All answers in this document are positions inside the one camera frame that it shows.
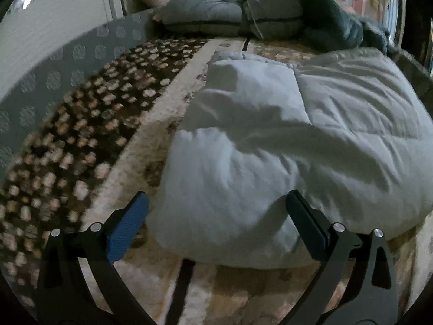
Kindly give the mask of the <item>white framed mirror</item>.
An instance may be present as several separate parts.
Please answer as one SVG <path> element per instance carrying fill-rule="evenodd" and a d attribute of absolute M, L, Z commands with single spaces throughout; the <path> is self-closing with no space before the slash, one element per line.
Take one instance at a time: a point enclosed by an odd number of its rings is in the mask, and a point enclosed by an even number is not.
<path fill-rule="evenodd" d="M 380 23 L 390 35 L 390 41 L 401 46 L 406 21 L 406 0 L 379 0 Z"/>

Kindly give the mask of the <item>dark blue-grey quilt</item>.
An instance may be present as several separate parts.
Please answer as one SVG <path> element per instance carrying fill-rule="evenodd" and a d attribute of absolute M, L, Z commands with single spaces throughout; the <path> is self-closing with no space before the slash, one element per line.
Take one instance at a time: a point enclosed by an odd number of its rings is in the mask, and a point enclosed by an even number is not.
<path fill-rule="evenodd" d="M 321 52 L 371 47 L 385 53 L 389 33 L 336 0 L 169 0 L 156 20 L 178 33 L 301 40 Z"/>

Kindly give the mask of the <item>white sliding wardrobe door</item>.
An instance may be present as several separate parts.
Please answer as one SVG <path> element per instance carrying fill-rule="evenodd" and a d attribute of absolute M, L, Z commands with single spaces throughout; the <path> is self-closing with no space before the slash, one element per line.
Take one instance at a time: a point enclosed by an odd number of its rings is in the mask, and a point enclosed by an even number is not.
<path fill-rule="evenodd" d="M 120 0 L 13 0 L 1 20 L 1 96 L 58 48 L 122 16 Z"/>

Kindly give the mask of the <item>grey patterned bed surround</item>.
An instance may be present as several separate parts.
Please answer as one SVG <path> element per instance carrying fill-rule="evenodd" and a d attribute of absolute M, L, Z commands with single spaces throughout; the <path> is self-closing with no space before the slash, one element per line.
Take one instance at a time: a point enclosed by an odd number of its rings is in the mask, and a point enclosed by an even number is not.
<path fill-rule="evenodd" d="M 299 64 L 293 41 L 170 32 L 149 12 L 102 24 L 33 67 L 1 101 L 1 189 L 100 183 L 144 116 L 204 47 Z"/>

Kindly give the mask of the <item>light blue puffer jacket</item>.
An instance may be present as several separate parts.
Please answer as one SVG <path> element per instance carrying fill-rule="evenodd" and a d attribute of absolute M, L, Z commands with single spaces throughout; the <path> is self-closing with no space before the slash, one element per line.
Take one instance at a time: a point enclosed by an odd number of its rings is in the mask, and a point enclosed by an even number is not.
<path fill-rule="evenodd" d="M 216 52 L 173 137 L 147 228 L 203 263 L 306 265 L 285 208 L 294 189 L 356 233 L 395 238 L 432 211 L 432 118 L 380 51 L 299 66 Z"/>

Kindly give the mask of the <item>floral patterned bed blanket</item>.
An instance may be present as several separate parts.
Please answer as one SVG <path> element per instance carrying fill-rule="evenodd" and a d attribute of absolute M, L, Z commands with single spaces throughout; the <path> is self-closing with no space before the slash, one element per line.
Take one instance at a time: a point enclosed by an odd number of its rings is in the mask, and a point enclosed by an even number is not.
<path fill-rule="evenodd" d="M 102 222 L 140 190 L 155 196 L 172 137 L 205 83 L 208 61 L 223 49 L 291 64 L 313 56 L 286 42 L 152 40 L 68 92 L 25 139 L 1 187 L 1 272 L 31 314 L 51 230 Z M 158 324 L 276 324 L 318 264 L 259 271 L 193 263 L 141 227 L 116 269 Z"/>

